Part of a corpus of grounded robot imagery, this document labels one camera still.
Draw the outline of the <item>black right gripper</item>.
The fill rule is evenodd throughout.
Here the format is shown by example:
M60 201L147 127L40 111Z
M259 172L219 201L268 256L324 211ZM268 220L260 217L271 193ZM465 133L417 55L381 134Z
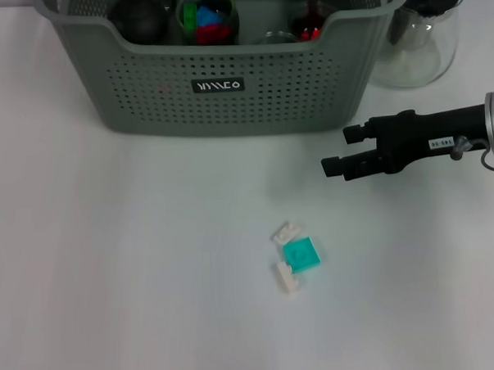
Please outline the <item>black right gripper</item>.
M348 145L376 138L377 149L322 159L327 178L343 177L346 181L374 174L395 174L417 160L451 153L453 147L435 143L442 139L465 137L485 139L485 106L462 107L430 115L407 110L397 115L369 119L343 129Z

